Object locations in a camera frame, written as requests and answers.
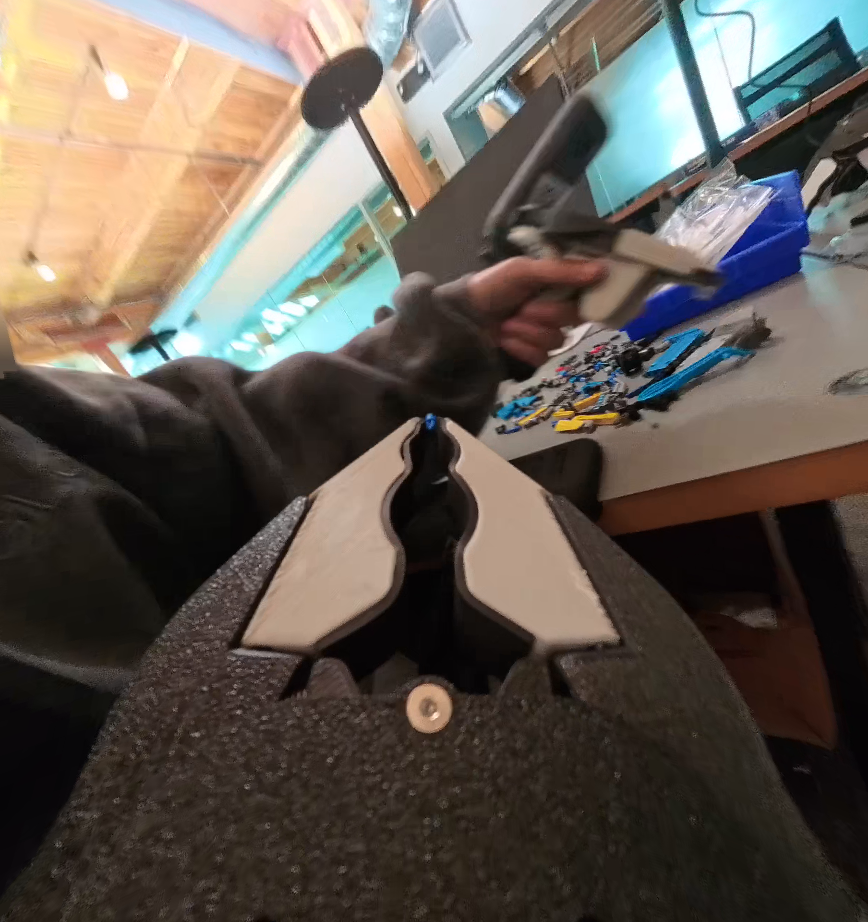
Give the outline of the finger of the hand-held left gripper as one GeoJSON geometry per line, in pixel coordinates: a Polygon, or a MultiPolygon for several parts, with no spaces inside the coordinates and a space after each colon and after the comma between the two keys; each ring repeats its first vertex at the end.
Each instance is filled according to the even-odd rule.
{"type": "Polygon", "coordinates": [[[651,270],[665,283],[699,289],[717,289],[723,284],[723,276],[692,250],[644,232],[619,232],[615,255],[651,270]]]}

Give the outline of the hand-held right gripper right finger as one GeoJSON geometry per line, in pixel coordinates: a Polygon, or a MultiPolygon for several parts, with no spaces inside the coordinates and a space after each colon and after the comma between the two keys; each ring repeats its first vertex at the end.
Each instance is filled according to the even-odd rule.
{"type": "Polygon", "coordinates": [[[468,507],[455,559],[463,597],[538,655],[619,646],[549,493],[456,422],[441,421],[441,432],[468,507]]]}

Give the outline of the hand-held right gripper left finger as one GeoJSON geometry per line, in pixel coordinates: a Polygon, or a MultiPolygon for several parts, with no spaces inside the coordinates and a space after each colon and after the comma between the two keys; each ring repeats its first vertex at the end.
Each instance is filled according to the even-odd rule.
{"type": "Polygon", "coordinates": [[[392,505],[422,428],[405,422],[313,492],[241,634],[242,653],[315,660],[393,603],[406,558],[392,505]]]}

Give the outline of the person's left forearm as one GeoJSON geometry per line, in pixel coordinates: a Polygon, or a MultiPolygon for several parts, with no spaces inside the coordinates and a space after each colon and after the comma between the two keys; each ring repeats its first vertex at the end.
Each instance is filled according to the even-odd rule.
{"type": "Polygon", "coordinates": [[[383,323],[260,372],[194,358],[138,380],[130,490],[165,520],[265,523],[413,418],[481,424],[500,380],[497,319],[472,279],[416,276],[383,323]]]}

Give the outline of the person's left hand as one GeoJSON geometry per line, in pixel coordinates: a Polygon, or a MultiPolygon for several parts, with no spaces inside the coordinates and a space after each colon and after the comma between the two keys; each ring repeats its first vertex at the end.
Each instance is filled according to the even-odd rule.
{"type": "Polygon", "coordinates": [[[474,274],[465,289],[498,349],[537,368],[581,324],[579,294],[606,275],[604,261],[515,257],[474,274]]]}

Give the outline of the bundle of clear plastic bags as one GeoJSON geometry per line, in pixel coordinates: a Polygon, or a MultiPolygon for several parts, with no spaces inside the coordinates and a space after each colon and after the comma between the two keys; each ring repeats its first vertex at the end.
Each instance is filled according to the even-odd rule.
{"type": "Polygon", "coordinates": [[[696,256],[716,269],[775,195],[767,185],[751,182],[724,159],[670,217],[654,237],[696,256]]]}

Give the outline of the blue storage bin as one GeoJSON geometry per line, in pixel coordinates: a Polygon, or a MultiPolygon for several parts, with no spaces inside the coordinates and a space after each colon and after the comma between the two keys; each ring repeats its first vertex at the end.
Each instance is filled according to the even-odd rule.
{"type": "Polygon", "coordinates": [[[801,254],[810,235],[799,172],[788,170],[755,180],[754,185],[771,189],[772,198],[719,262],[723,285],[709,298],[688,286],[659,291],[622,329],[631,340],[656,337],[801,271],[801,254]]]}

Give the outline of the black partition panel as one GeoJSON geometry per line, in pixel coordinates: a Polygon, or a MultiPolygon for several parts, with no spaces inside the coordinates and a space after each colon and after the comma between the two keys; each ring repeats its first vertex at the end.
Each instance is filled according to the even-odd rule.
{"type": "MultiPolygon", "coordinates": [[[[576,92],[591,97],[587,87],[569,95],[576,92]]],[[[549,78],[395,236],[401,280],[421,273],[442,284],[488,264],[481,255],[486,216],[568,96],[555,77],[549,78]]],[[[582,201],[597,215],[588,178],[586,185],[582,201]]]]}

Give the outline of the pile of small building pieces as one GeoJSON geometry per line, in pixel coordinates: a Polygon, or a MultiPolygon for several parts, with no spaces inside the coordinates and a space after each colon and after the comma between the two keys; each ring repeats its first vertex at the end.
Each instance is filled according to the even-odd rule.
{"type": "Polygon", "coordinates": [[[702,380],[751,360],[772,338],[765,317],[743,315],[715,328],[689,328],[657,339],[610,335],[564,356],[547,375],[500,400],[493,432],[534,428],[558,435],[591,434],[664,412],[702,380]]]}

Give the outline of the black and white device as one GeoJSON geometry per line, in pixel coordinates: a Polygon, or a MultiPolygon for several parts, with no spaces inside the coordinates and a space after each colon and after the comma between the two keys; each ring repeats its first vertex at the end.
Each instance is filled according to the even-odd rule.
{"type": "Polygon", "coordinates": [[[868,179],[868,97],[860,100],[820,144],[801,182],[806,214],[868,179]]]}

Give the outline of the black round pendant lamp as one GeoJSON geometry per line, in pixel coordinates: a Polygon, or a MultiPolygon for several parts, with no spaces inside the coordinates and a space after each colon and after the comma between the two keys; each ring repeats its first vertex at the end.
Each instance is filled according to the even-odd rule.
{"type": "Polygon", "coordinates": [[[301,97],[301,116],[308,127],[320,132],[350,122],[403,217],[410,221],[413,209],[361,114],[382,85],[382,77],[382,60],[370,47],[343,51],[323,63],[310,78],[301,97]]]}

